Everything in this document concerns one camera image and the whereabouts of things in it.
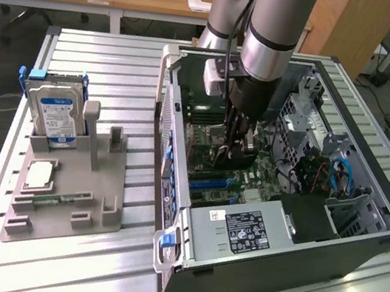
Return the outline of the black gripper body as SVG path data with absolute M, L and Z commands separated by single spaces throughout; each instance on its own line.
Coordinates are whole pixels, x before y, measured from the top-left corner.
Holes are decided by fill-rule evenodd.
M 267 111 L 279 84 L 280 78 L 260 81 L 250 75 L 235 77 L 229 99 L 238 112 L 257 121 Z

